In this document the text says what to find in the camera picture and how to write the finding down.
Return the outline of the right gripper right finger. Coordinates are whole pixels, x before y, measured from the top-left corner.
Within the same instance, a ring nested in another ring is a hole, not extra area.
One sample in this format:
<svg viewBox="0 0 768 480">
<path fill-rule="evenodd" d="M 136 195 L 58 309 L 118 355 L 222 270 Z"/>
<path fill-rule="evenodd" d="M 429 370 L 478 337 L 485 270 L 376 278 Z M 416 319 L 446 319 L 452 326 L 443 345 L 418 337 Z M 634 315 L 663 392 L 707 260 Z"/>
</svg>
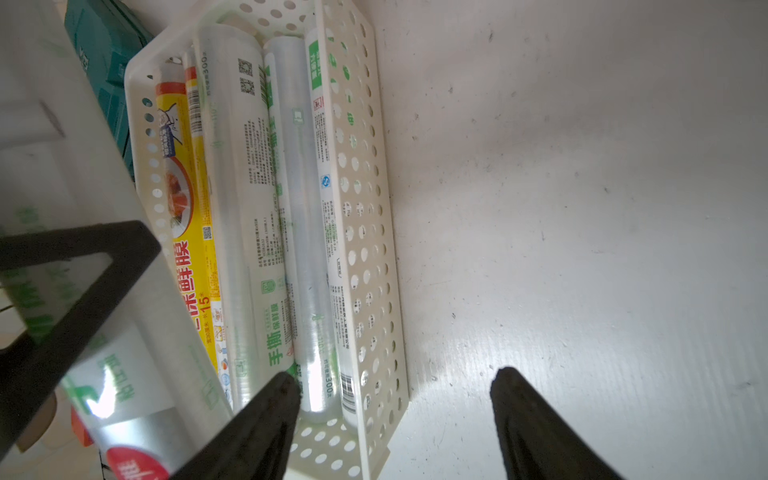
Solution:
<svg viewBox="0 0 768 480">
<path fill-rule="evenodd" d="M 509 479 L 618 479 L 515 368 L 500 369 L 490 388 Z"/>
</svg>

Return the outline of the clear green label wrap roll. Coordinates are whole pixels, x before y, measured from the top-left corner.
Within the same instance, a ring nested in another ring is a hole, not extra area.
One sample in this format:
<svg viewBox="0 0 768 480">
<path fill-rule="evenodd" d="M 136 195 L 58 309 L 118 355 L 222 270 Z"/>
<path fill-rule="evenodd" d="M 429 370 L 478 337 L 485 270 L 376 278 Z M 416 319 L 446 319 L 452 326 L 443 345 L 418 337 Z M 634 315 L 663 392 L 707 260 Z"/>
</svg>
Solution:
<svg viewBox="0 0 768 480">
<path fill-rule="evenodd" d="M 339 416 L 341 390 L 304 47 L 273 38 L 265 62 L 300 410 L 324 423 Z"/>
</svg>

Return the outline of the red square block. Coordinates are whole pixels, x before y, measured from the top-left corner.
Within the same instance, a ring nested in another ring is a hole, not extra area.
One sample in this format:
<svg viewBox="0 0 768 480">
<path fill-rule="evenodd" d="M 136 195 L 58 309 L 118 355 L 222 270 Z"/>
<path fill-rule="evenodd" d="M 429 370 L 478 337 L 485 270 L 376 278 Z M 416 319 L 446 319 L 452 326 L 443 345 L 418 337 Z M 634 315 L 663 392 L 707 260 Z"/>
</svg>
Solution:
<svg viewBox="0 0 768 480">
<path fill-rule="evenodd" d="M 72 407 L 70 410 L 70 418 L 71 418 L 72 432 L 77 438 L 77 440 L 80 442 L 80 444 L 83 447 L 92 446 L 94 444 L 94 441 L 74 407 Z"/>
</svg>

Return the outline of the yellow wrap roll group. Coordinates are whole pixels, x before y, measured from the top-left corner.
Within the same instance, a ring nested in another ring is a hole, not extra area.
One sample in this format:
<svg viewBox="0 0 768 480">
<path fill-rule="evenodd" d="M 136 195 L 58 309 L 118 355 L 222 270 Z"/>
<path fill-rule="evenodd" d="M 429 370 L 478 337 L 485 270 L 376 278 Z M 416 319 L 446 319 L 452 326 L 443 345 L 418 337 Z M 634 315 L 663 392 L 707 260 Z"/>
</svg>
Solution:
<svg viewBox="0 0 768 480">
<path fill-rule="evenodd" d="M 172 265 L 193 326 L 210 363 L 217 369 L 212 298 L 203 245 L 185 70 L 182 64 L 169 60 L 156 69 L 156 74 L 155 94 L 165 164 Z"/>
</svg>

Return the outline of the white green wrap roll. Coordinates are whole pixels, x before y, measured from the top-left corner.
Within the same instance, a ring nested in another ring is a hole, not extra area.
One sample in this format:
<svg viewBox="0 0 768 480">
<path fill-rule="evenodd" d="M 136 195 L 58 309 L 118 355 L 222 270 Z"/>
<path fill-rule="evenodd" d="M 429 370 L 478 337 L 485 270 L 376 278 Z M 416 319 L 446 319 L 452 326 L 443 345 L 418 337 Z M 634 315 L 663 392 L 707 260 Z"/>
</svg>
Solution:
<svg viewBox="0 0 768 480">
<path fill-rule="evenodd" d="M 341 384 L 342 415 L 348 428 L 358 426 L 356 391 L 353 382 L 353 358 L 346 324 L 346 307 L 341 275 L 338 228 L 332 187 L 331 157 L 326 129 L 326 107 L 323 96 L 321 55 L 318 29 L 312 27 L 305 38 L 307 64 L 309 67 L 311 111 L 318 162 L 318 183 L 320 187 L 323 237 L 328 265 L 328 285 L 331 292 L 331 310 L 335 331 L 338 371 Z"/>
</svg>

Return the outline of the grape print wrap roll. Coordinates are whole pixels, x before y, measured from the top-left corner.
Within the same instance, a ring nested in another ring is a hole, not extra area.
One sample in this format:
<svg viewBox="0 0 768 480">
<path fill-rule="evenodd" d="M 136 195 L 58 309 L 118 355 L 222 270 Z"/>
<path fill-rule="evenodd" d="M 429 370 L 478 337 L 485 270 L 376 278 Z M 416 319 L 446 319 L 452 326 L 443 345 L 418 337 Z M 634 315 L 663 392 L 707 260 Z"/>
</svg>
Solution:
<svg viewBox="0 0 768 480">
<path fill-rule="evenodd" d="M 231 411 L 54 5 L 1 5 L 1 448 L 61 390 L 121 479 L 197 478 Z"/>
</svg>

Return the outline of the white text wrap roll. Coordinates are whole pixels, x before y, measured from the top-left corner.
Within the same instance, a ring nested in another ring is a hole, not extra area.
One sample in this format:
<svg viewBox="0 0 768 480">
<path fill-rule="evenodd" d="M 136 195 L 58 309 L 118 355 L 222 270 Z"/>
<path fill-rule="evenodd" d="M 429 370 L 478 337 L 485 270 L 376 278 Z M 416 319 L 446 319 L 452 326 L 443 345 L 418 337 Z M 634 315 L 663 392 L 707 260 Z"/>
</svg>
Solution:
<svg viewBox="0 0 768 480">
<path fill-rule="evenodd" d="M 232 402 L 242 410 L 294 366 L 263 51 L 211 24 L 195 40 Z"/>
</svg>

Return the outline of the green plastic tool case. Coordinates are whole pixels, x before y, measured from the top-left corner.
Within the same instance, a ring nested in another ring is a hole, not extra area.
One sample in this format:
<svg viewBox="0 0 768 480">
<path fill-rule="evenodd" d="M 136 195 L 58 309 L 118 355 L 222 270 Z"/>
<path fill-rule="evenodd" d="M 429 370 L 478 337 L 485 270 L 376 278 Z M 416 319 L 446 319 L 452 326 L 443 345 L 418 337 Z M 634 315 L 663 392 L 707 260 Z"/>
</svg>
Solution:
<svg viewBox="0 0 768 480">
<path fill-rule="evenodd" d="M 121 1 L 71 0 L 64 26 L 130 175 L 133 155 L 125 94 L 129 61 L 152 39 Z"/>
</svg>

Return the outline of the white plastic perforated basket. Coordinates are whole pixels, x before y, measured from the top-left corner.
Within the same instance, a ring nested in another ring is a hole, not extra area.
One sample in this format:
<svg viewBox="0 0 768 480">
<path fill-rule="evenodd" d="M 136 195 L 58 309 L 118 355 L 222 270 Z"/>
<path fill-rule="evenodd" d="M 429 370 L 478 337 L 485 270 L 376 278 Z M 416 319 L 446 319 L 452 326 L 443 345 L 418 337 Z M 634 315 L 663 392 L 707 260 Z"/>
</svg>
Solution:
<svg viewBox="0 0 768 480">
<path fill-rule="evenodd" d="M 353 1 L 137 1 L 155 33 L 129 63 L 125 87 L 137 193 L 163 246 L 171 240 L 150 131 L 156 115 L 152 72 L 191 43 L 200 25 L 224 21 L 259 40 L 324 28 L 318 57 L 328 152 L 332 160 L 341 307 L 355 356 L 351 380 L 357 423 L 299 420 L 286 475 L 290 479 L 375 479 L 408 408 L 409 392 L 395 242 L 379 92 L 376 30 Z"/>
</svg>

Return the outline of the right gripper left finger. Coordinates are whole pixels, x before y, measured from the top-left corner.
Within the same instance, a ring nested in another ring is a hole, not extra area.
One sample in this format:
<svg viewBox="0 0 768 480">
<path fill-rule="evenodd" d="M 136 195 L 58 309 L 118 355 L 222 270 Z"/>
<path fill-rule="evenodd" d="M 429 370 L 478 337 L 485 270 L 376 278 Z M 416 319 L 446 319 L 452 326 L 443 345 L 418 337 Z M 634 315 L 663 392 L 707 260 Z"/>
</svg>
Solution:
<svg viewBox="0 0 768 480">
<path fill-rule="evenodd" d="M 300 387 L 276 374 L 175 479 L 281 479 L 300 407 Z"/>
</svg>

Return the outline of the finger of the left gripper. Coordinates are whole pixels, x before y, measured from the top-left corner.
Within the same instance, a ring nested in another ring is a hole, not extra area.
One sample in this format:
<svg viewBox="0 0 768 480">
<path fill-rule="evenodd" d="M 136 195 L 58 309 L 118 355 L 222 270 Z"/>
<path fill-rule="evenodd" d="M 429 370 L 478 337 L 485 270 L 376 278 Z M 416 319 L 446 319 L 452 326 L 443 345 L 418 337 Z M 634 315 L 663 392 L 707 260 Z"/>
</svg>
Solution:
<svg viewBox="0 0 768 480">
<path fill-rule="evenodd" d="M 6 456 L 97 331 L 161 253 L 140 220 L 1 240 L 1 269 L 105 254 L 109 264 L 43 340 L 21 334 L 1 350 L 1 455 Z"/>
</svg>

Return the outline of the yellow wrap roll chef label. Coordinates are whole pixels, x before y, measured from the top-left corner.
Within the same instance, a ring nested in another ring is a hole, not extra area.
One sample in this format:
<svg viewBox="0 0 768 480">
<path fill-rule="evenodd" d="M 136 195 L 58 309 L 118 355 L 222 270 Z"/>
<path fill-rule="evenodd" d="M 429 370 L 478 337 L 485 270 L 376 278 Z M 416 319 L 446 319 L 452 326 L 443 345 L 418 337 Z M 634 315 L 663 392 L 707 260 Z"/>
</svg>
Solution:
<svg viewBox="0 0 768 480">
<path fill-rule="evenodd" d="M 206 268 L 207 285 L 204 290 L 203 310 L 210 320 L 212 329 L 212 363 L 223 388 L 226 400 L 232 403 L 229 373 L 228 349 L 226 344 L 223 307 L 216 262 L 212 213 L 209 195 L 209 181 L 205 160 L 205 142 L 202 126 L 200 87 L 196 70 L 196 56 L 189 47 L 182 56 L 185 84 L 189 107 L 190 132 L 193 148 L 193 165 L 196 171 L 196 193 L 199 203 L 203 258 Z"/>
</svg>

